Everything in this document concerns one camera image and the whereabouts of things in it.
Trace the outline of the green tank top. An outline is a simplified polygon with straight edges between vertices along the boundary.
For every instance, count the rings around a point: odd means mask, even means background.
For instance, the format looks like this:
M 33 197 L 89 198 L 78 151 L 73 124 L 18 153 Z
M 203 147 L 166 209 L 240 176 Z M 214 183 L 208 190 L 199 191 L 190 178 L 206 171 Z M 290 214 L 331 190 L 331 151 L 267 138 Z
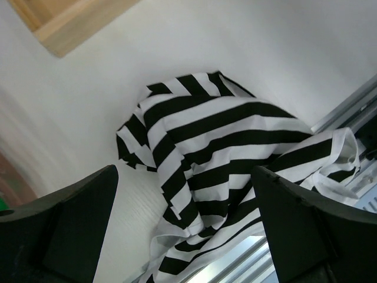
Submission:
M 6 202 L 0 197 L 0 211 L 7 210 L 9 207 Z

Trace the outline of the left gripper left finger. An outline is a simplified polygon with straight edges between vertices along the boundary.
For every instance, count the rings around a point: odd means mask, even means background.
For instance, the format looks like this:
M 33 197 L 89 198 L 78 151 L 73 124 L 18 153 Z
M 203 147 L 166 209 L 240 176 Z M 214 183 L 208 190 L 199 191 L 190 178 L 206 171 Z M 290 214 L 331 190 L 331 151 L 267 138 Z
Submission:
M 93 282 L 117 186 L 109 165 L 1 211 L 1 282 Z

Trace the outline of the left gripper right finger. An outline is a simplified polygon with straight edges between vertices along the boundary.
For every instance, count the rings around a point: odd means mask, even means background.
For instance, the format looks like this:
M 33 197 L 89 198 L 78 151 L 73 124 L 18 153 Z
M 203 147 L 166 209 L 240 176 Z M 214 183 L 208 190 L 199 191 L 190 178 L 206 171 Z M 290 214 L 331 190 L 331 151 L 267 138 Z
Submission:
M 376 282 L 376 214 L 261 166 L 252 182 L 279 282 Z

